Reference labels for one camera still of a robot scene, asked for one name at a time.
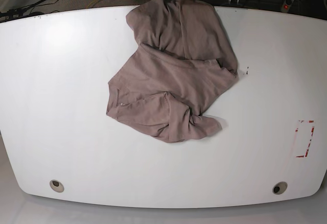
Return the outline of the black tripod stand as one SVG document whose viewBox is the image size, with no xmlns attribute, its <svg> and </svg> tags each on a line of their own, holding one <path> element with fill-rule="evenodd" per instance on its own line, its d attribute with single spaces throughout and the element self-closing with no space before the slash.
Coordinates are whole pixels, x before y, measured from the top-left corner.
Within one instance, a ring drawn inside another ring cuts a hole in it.
<svg viewBox="0 0 327 224">
<path fill-rule="evenodd" d="M 27 6 L 19 7 L 16 9 L 10 9 L 7 12 L 1 12 L 1 23 L 29 17 L 32 12 L 30 12 L 29 14 L 25 14 L 27 11 L 33 10 L 38 6 L 43 6 L 42 3 L 46 1 L 48 0 L 39 0 Z"/>
</svg>

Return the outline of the red tape rectangle marking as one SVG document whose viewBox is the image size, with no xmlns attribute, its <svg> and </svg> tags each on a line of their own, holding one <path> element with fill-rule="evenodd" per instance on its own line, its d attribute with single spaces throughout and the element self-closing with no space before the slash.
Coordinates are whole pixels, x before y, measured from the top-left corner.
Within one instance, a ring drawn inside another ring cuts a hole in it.
<svg viewBox="0 0 327 224">
<path fill-rule="evenodd" d="M 314 120 L 300 120 L 295 130 L 295 158 L 306 158 L 309 154 L 315 130 Z"/>
</svg>

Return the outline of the mauve brown T-shirt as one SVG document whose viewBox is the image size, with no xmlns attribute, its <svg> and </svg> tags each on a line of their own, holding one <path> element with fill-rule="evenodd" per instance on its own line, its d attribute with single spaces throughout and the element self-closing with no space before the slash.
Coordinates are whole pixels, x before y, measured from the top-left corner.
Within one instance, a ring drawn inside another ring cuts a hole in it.
<svg viewBox="0 0 327 224">
<path fill-rule="evenodd" d="M 238 76 L 215 8 L 198 0 L 150 0 L 126 21 L 136 52 L 109 81 L 107 115 L 166 143 L 222 127 L 204 112 Z"/>
</svg>

